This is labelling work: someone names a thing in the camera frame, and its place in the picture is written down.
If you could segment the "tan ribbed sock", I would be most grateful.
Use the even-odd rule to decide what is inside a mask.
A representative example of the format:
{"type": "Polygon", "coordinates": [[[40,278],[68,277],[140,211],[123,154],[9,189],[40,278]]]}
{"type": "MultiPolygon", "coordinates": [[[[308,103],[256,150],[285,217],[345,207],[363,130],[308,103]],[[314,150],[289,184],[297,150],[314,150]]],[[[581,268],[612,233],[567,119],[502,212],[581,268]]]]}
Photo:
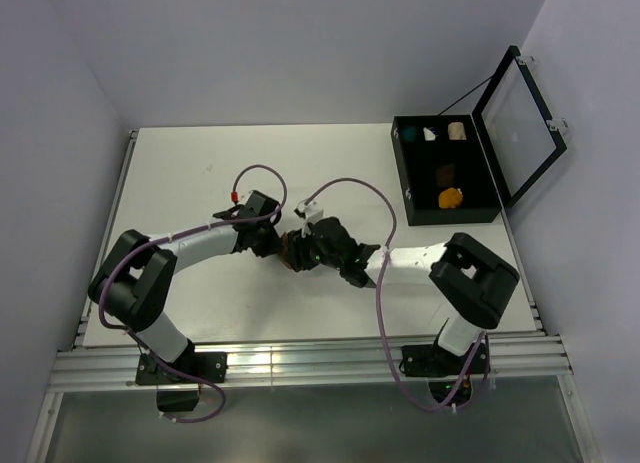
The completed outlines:
{"type": "Polygon", "coordinates": [[[296,231],[283,233],[281,236],[282,247],[279,252],[279,257],[283,264],[295,272],[298,272],[300,268],[297,240],[298,236],[296,231]]]}

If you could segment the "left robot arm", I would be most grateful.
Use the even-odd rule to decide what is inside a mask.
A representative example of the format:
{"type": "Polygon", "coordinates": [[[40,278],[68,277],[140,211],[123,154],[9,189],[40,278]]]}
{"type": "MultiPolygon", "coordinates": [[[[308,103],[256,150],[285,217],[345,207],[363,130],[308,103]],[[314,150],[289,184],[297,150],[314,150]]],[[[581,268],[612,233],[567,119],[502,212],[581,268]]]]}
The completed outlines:
{"type": "Polygon", "coordinates": [[[102,315],[117,319],[159,360],[159,371],[172,382],[191,377],[194,344],[164,311],[178,272],[213,257],[250,250],[257,257],[280,249],[275,224],[279,202],[257,190],[244,203],[213,215],[200,227],[151,237],[136,230],[120,235],[88,288],[102,315]]]}

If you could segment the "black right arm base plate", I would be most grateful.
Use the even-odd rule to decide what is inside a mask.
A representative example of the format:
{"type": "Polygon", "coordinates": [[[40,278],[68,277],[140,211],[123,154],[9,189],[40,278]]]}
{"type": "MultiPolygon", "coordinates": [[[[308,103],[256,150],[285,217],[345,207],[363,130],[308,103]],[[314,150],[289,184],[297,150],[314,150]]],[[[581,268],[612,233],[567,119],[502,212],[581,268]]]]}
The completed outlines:
{"type": "MultiPolygon", "coordinates": [[[[406,377],[454,377],[461,373],[470,355],[471,349],[463,356],[455,356],[435,344],[404,345],[401,347],[401,360],[398,369],[406,377]]],[[[466,374],[481,375],[489,372],[487,346],[482,341],[466,370],[466,374]]]]}

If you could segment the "mustard yellow striped-cuff sock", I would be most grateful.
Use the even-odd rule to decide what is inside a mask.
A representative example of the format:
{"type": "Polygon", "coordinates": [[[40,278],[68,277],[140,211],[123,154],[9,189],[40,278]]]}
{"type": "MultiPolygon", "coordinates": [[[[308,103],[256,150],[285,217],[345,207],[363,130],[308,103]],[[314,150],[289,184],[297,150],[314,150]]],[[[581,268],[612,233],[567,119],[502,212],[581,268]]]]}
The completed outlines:
{"type": "Polygon", "coordinates": [[[438,196],[438,206],[440,209],[459,208],[464,201],[464,195],[458,188],[450,187],[442,191],[438,196]]]}

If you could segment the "dark brown striped-cuff sock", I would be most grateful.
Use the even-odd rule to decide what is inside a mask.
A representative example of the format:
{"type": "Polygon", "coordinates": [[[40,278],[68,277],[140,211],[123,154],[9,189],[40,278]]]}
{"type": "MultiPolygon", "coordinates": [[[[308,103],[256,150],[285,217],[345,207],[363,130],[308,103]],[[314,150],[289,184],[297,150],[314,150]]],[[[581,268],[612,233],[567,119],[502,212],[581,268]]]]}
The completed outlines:
{"type": "Polygon", "coordinates": [[[451,188],[455,183],[456,165],[454,163],[441,165],[435,170],[434,175],[435,182],[438,188],[451,188]]]}

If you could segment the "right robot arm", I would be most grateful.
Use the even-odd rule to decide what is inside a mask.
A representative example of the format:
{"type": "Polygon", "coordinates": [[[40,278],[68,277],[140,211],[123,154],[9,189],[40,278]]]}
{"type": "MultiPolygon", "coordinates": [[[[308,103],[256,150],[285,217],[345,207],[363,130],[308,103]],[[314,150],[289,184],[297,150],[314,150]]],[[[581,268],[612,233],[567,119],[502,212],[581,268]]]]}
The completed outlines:
{"type": "Polygon", "coordinates": [[[455,310],[433,348],[435,366],[452,373],[462,366],[480,334],[498,327],[520,274],[467,233],[444,243],[389,249],[352,238],[335,217],[307,223],[283,236],[282,259],[295,272],[329,267],[356,288],[386,284],[430,285],[455,310]]]}

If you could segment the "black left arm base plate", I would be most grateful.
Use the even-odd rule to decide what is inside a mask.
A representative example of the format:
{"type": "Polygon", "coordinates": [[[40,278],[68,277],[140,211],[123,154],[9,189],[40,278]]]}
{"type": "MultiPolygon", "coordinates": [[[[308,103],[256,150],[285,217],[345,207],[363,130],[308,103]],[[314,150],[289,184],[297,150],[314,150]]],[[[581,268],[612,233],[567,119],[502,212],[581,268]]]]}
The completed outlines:
{"type": "Polygon", "coordinates": [[[194,383],[193,378],[211,383],[223,383],[227,370],[225,352],[196,352],[164,368],[151,354],[143,354],[138,361],[135,384],[138,386],[166,386],[194,383]]]}

